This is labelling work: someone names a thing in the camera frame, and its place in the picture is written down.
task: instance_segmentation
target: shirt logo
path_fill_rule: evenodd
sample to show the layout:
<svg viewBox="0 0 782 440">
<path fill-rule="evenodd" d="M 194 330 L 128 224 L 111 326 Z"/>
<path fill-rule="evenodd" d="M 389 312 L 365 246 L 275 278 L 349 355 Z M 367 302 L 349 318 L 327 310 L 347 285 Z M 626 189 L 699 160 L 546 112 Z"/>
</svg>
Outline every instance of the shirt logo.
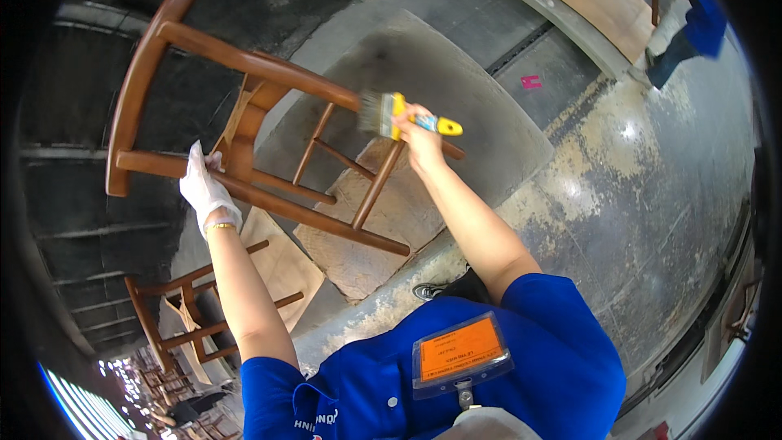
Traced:
<svg viewBox="0 0 782 440">
<path fill-rule="evenodd" d="M 334 414 L 319 414 L 315 417 L 315 422 L 313 423 L 296 420 L 293 422 L 293 426 L 295 428 L 303 428 L 312 433 L 315 433 L 315 425 L 317 425 L 318 423 L 326 423 L 327 425 L 334 425 L 334 423 L 337 421 L 337 415 L 339 415 L 339 410 L 337 408 L 334 408 Z M 320 435 L 314 435 L 312 437 L 312 440 L 323 440 L 323 438 Z"/>
</svg>

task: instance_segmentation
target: gold bracelet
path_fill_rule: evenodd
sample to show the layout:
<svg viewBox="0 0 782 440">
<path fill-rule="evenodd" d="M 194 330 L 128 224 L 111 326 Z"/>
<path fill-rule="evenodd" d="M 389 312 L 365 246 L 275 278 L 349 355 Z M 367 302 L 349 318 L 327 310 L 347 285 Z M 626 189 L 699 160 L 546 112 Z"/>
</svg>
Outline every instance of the gold bracelet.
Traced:
<svg viewBox="0 0 782 440">
<path fill-rule="evenodd" d="M 212 228 L 233 228 L 236 230 L 236 225 L 230 222 L 219 222 L 217 224 L 213 224 L 211 226 L 206 227 L 206 230 L 204 230 L 204 233 L 209 233 L 209 230 Z"/>
</svg>

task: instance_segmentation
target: brush bristles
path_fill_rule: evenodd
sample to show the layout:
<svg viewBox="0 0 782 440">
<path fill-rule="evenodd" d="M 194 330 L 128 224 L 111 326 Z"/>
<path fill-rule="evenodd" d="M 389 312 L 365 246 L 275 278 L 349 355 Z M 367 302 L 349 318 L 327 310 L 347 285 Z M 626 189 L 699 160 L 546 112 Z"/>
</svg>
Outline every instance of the brush bristles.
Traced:
<svg viewBox="0 0 782 440">
<path fill-rule="evenodd" d="M 377 133 L 383 123 L 383 94 L 376 90 L 361 92 L 361 110 L 358 112 L 357 128 L 361 131 Z"/>
</svg>

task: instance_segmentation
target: hand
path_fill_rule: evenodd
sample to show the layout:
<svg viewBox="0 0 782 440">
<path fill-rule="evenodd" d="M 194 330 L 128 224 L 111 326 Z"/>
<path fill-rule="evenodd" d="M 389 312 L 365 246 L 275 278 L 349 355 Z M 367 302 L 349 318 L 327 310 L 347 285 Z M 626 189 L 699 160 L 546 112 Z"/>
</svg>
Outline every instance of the hand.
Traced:
<svg viewBox="0 0 782 440">
<path fill-rule="evenodd" d="M 242 212 L 231 200 L 223 184 L 214 180 L 206 171 L 207 162 L 210 169 L 220 170 L 222 157 L 220 152 L 204 157 L 201 141 L 196 141 L 190 147 L 188 170 L 185 177 L 179 181 L 179 191 L 195 210 L 195 218 L 198 220 L 204 238 L 206 238 L 204 229 L 207 218 L 210 222 L 229 222 L 236 226 L 237 231 L 242 226 Z M 220 221 L 214 221 L 210 215 L 219 209 Z"/>
<path fill-rule="evenodd" d="M 410 147 L 410 166 L 419 176 L 445 166 L 443 137 L 410 122 L 411 116 L 433 117 L 433 114 L 417 103 L 409 103 L 407 109 L 393 119 L 402 132 L 402 141 Z"/>
</svg>

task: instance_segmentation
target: paintbrush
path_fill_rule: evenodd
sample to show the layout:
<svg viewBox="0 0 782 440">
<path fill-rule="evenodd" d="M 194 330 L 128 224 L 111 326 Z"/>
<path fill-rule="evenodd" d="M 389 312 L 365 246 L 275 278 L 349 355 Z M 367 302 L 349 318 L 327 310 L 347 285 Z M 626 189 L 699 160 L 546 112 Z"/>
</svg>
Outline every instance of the paintbrush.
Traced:
<svg viewBox="0 0 782 440">
<path fill-rule="evenodd" d="M 358 112 L 358 129 L 376 132 L 380 136 L 400 139 L 400 131 L 393 125 L 393 118 L 406 109 L 404 95 L 399 92 L 377 92 L 365 90 L 361 93 L 361 110 Z M 447 118 L 433 116 L 410 116 L 410 121 L 425 130 L 438 132 L 444 136 L 460 136 L 461 124 Z"/>
</svg>

